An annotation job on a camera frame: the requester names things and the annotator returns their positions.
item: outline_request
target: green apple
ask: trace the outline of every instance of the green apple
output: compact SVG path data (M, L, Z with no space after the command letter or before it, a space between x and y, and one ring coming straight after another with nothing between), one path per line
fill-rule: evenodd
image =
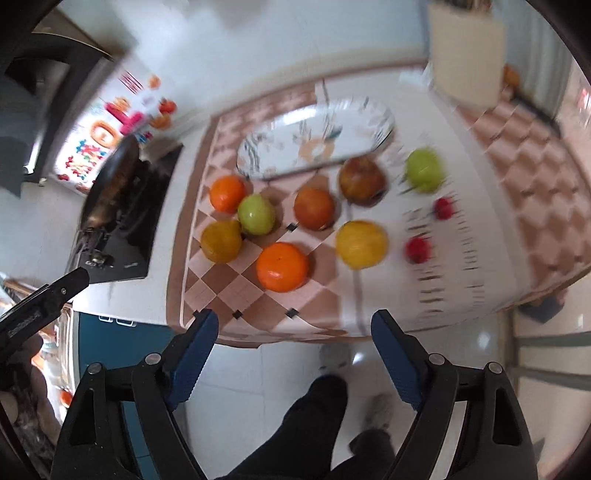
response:
M251 235L266 235L275 225L275 209L265 197L254 193L238 205L238 220Z
M429 148L418 148L406 162L407 180L421 193L434 193L445 180L446 174L439 155Z

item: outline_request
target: frying pan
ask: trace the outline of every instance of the frying pan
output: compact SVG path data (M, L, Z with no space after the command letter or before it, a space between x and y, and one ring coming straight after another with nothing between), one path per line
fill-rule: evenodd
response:
M80 229L97 229L115 220L121 193L139 165L139 144L134 135L123 138L105 160L82 208Z

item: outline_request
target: blue cabinet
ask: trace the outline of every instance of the blue cabinet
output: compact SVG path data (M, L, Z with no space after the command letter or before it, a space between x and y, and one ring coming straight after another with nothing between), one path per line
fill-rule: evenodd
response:
M149 353L161 353L173 336L173 330L165 326L124 322L80 313L78 322L80 376L94 362L100 362L106 368L135 365ZM148 454L135 404L124 402L124 412L142 476L145 480L157 480L158 475Z

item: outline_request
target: white shoe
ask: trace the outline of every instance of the white shoe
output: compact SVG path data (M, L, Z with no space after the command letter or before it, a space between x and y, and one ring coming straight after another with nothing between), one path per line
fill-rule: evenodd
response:
M348 343L325 343L320 348L320 373L344 377L353 364Z
M363 421L363 430L379 429L388 430L394 419L394 395L382 393L371 399L365 420Z

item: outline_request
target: orange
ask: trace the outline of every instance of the orange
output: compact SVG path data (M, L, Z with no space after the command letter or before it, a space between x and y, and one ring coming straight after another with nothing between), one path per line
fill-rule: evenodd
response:
M70 408L70 404L72 403L72 394L67 390L62 390L60 392L60 402L65 408Z
M333 222L335 203L326 190L303 187L295 199L294 214L301 226L322 230Z
M277 242L256 261L256 276L267 290L284 293L301 287L308 277L308 257L295 245Z
M209 190L209 201L218 212L236 213L245 196L246 187L237 175L218 178Z

